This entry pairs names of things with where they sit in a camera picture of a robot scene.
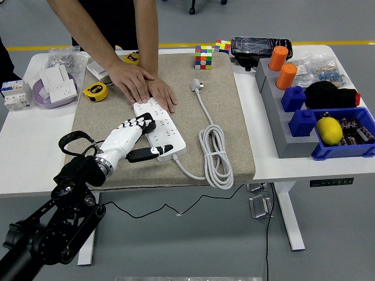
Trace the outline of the person's left hand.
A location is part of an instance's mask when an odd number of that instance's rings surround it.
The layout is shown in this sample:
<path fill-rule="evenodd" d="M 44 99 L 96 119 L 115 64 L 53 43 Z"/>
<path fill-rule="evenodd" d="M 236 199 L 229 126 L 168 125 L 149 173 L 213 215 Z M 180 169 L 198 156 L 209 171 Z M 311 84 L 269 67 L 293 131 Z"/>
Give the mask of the person's left hand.
<path fill-rule="evenodd" d="M 170 86 L 160 78 L 146 81 L 148 91 L 158 104 L 170 114 L 175 112 L 178 104 Z"/>

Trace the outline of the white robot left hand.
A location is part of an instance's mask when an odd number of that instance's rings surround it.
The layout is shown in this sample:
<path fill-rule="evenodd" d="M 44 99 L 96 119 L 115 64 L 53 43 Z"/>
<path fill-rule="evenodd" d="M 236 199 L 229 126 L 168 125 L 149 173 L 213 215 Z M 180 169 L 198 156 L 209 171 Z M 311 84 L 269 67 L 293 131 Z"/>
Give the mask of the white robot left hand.
<path fill-rule="evenodd" d="M 113 129 L 101 145 L 101 152 L 95 157 L 102 172 L 110 177 L 121 159 L 127 159 L 130 163 L 143 162 L 172 150 L 173 145 L 133 149 L 142 135 L 152 132 L 155 128 L 155 120 L 147 112 L 136 118 L 128 119 Z"/>

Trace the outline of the person's right hand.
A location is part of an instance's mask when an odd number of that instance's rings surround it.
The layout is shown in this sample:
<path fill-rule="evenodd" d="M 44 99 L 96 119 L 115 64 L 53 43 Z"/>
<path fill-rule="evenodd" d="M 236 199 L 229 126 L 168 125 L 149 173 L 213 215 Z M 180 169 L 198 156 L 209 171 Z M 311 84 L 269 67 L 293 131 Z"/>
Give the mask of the person's right hand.
<path fill-rule="evenodd" d="M 149 99 L 146 80 L 154 80 L 146 70 L 133 64 L 128 64 L 119 58 L 111 62 L 106 68 L 111 81 L 126 96 L 131 103 L 143 103 Z"/>

